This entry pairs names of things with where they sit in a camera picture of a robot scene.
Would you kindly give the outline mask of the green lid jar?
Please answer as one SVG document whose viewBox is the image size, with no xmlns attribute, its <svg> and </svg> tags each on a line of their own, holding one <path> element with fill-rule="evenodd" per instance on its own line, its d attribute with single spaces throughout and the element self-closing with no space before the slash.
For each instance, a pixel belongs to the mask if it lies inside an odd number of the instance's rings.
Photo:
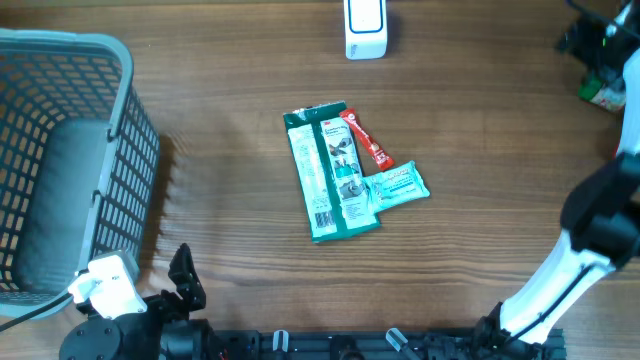
<svg viewBox="0 0 640 360">
<path fill-rule="evenodd" d="M 609 112 L 618 112 L 625 107 L 625 91 L 614 90 L 597 75 L 587 74 L 578 89 L 578 97 Z"/>
</svg>

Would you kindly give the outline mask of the green sponge package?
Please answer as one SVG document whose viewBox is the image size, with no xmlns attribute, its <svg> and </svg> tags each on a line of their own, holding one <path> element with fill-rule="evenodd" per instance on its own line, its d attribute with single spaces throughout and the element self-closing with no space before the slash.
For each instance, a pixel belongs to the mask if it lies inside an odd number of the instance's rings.
<svg viewBox="0 0 640 360">
<path fill-rule="evenodd" d="M 340 117 L 343 101 L 283 115 L 311 241 L 344 240 L 376 229 L 353 132 Z"/>
</svg>

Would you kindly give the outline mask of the red candy bar wrapper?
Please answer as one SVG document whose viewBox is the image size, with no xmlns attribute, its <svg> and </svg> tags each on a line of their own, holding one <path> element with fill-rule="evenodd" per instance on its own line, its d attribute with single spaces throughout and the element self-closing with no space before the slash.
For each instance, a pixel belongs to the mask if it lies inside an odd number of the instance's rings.
<svg viewBox="0 0 640 360">
<path fill-rule="evenodd" d="M 342 111 L 340 117 L 348 124 L 356 135 L 356 138 L 364 146 L 381 171 L 386 171 L 395 164 L 393 158 L 389 156 L 381 145 L 364 129 L 353 108 Z"/>
</svg>

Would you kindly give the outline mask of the teal wet wipes pack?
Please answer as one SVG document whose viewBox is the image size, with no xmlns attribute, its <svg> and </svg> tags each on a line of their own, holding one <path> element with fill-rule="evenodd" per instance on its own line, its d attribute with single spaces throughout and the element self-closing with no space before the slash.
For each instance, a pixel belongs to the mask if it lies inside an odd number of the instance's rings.
<svg viewBox="0 0 640 360">
<path fill-rule="evenodd" d="M 374 214 L 430 196 L 414 161 L 367 176 L 363 181 L 367 188 L 369 208 Z"/>
</svg>

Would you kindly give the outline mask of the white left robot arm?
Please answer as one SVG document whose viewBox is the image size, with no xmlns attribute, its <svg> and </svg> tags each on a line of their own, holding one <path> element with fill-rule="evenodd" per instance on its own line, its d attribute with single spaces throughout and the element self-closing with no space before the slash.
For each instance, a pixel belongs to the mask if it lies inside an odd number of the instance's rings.
<svg viewBox="0 0 640 360">
<path fill-rule="evenodd" d="M 99 255 L 68 287 L 88 319 L 76 326 L 59 350 L 61 359 L 226 359 L 226 346 L 207 320 L 191 319 L 206 306 L 190 247 L 183 243 L 168 271 L 176 286 L 141 297 L 139 268 L 131 254 Z"/>
</svg>

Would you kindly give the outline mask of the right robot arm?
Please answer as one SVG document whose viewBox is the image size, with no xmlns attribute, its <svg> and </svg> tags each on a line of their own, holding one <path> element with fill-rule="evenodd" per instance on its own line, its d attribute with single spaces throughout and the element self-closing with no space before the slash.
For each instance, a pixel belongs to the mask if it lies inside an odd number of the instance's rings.
<svg viewBox="0 0 640 360">
<path fill-rule="evenodd" d="M 620 140 L 612 161 L 576 186 L 560 216 L 561 233 L 542 265 L 512 297 L 482 318 L 471 340 L 479 359 L 532 359 L 555 323 L 596 282 L 639 254 L 639 4 L 614 18 L 572 2 L 580 18 L 557 48 L 605 84 L 624 87 Z"/>
</svg>

